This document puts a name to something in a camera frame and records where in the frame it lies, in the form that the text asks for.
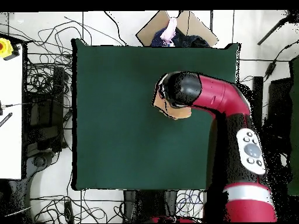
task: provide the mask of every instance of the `tripod leg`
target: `tripod leg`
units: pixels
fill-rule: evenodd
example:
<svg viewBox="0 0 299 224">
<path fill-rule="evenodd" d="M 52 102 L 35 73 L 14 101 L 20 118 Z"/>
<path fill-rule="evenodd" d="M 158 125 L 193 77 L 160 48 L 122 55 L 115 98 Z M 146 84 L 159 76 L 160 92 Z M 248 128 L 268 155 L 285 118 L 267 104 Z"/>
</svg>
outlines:
<svg viewBox="0 0 299 224">
<path fill-rule="evenodd" d="M 258 45 L 260 46 L 272 33 L 274 33 L 274 31 L 276 29 L 278 29 L 280 26 L 286 24 L 286 22 L 288 21 L 288 16 L 282 20 L 280 20 L 279 22 L 277 22 L 277 24 L 264 36 L 264 38 L 262 38 L 260 40 L 260 42 L 258 42 Z"/>
</svg>

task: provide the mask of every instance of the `floor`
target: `floor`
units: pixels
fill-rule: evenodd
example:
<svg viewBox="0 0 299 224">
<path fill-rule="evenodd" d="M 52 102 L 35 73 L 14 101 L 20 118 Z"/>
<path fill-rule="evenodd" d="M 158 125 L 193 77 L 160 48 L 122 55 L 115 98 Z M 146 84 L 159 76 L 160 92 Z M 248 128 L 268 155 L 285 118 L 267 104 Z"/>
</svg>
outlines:
<svg viewBox="0 0 299 224">
<path fill-rule="evenodd" d="M 119 25 L 120 37 L 130 46 L 141 46 L 135 34 L 155 15 L 157 11 L 145 12 L 110 12 L 115 21 Z M 210 11 L 194 10 L 192 11 L 207 27 L 210 27 Z M 178 11 L 168 11 L 169 16 L 177 16 Z M 246 76 L 264 76 L 266 68 L 279 51 L 288 44 L 299 39 L 299 27 L 294 24 L 286 24 L 274 32 L 261 46 L 258 41 L 283 17 L 286 12 L 284 10 L 214 10 L 213 11 L 213 33 L 218 37 L 219 42 L 214 46 L 216 48 L 224 48 L 231 42 L 241 43 L 239 76 L 243 80 Z M 10 13 L 0 14 L 0 32 L 9 33 L 12 36 L 22 39 L 17 35 L 26 34 L 31 39 L 43 40 L 51 33 L 54 26 L 57 31 L 67 29 L 59 33 L 59 38 L 65 48 L 71 49 L 71 39 L 82 37 L 88 44 L 93 46 L 109 44 L 119 45 L 119 43 L 98 31 L 88 29 L 92 36 L 84 30 L 76 22 L 84 23 L 94 29 L 106 33 L 115 39 L 118 39 L 116 25 L 103 12 L 39 12 L 39 13 Z M 48 43 L 56 44 L 56 36 L 50 36 Z M 47 61 L 47 56 L 40 58 L 39 54 L 46 53 L 41 46 L 37 47 L 33 43 L 28 45 L 29 58 L 32 62 L 39 62 L 40 59 Z M 54 45 L 47 45 L 47 49 L 52 53 L 60 53 L 59 48 Z M 268 87 L 269 83 L 276 79 L 286 78 L 290 76 L 288 61 L 296 57 L 299 52 L 298 44 L 292 46 L 288 50 L 283 51 L 277 62 L 277 67 L 272 76 L 265 82 L 263 91 L 263 116 L 267 113 Z M 252 81 L 246 83 L 252 88 Z M 69 121 L 66 128 L 71 128 Z M 72 145 L 72 135 L 70 130 L 65 130 L 65 138 L 68 145 Z M 64 149 L 60 153 L 59 160 L 56 164 L 50 166 L 34 177 L 30 197 L 32 200 L 32 214 L 36 215 L 45 207 L 50 200 L 59 201 L 63 195 L 67 194 L 67 185 L 71 175 L 72 153 L 70 149 Z M 123 200 L 123 191 L 121 190 L 87 190 L 85 192 L 73 191 L 70 187 L 68 195 L 75 200 L 78 206 L 73 204 L 74 214 L 80 215 L 80 205 L 86 207 L 85 202 L 81 198 L 85 194 L 85 201 L 90 208 L 100 207 L 106 214 L 107 218 L 115 216 L 114 207 L 118 207 Z M 63 212 L 63 204 L 59 202 L 57 207 Z M 199 208 L 194 209 L 199 215 Z M 102 211 L 98 210 L 93 213 L 97 218 L 101 218 L 98 222 L 106 222 L 106 217 Z M 39 220 L 49 220 L 49 215 L 44 213 L 40 215 Z M 86 212 L 82 213 L 82 223 L 95 223 L 95 219 Z M 115 217 L 111 223 L 121 222 L 120 217 Z"/>
</svg>

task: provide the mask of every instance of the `silver band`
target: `silver band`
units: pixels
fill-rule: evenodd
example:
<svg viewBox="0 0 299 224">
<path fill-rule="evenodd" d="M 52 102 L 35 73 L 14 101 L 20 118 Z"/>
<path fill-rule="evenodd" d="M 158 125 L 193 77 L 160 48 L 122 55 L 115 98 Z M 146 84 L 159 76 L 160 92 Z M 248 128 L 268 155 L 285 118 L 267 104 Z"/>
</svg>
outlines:
<svg viewBox="0 0 299 224">
<path fill-rule="evenodd" d="M 228 200 L 257 200 L 273 206 L 270 190 L 255 185 L 236 185 L 228 187 L 223 192 L 228 193 Z"/>
</svg>

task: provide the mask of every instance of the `cardboard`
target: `cardboard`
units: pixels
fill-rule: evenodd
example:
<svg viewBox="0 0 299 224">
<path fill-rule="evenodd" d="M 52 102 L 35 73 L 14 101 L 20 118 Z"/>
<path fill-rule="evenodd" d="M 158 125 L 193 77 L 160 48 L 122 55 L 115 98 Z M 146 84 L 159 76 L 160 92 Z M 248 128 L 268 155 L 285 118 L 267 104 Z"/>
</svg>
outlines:
<svg viewBox="0 0 299 224">
<path fill-rule="evenodd" d="M 189 118 L 191 116 L 191 107 L 173 108 L 167 100 L 162 99 L 158 92 L 158 84 L 156 84 L 152 105 L 158 108 L 164 115 L 174 120 Z"/>
<path fill-rule="evenodd" d="M 197 35 L 203 38 L 210 47 L 213 47 L 218 39 L 212 31 L 206 27 L 192 12 L 183 11 L 177 19 L 177 28 L 184 34 L 187 35 Z M 166 11 L 160 10 L 156 15 L 152 17 L 151 20 L 136 34 L 143 46 L 150 46 L 155 33 L 164 27 L 167 27 L 169 23 L 169 16 Z"/>
</svg>

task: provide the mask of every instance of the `black cloth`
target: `black cloth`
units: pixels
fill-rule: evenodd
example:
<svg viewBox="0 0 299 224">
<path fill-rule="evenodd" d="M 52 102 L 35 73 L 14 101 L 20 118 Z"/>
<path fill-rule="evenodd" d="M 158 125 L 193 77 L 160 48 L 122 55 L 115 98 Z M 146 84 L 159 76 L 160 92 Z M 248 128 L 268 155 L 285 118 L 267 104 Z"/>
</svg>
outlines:
<svg viewBox="0 0 299 224">
<path fill-rule="evenodd" d="M 193 48 L 205 48 L 210 47 L 209 44 L 201 37 L 196 35 L 186 36 L 184 34 L 176 33 L 175 37 L 173 37 L 172 42 L 175 47 L 193 47 Z"/>
<path fill-rule="evenodd" d="M 151 47 L 163 47 L 167 46 L 164 44 L 163 40 L 160 38 L 162 33 L 166 28 L 161 29 L 155 33 L 152 39 Z M 175 47 L 193 47 L 193 48 L 205 48 L 210 47 L 209 44 L 201 37 L 197 35 L 186 36 L 178 28 L 175 30 L 176 34 L 172 39 Z"/>
</svg>

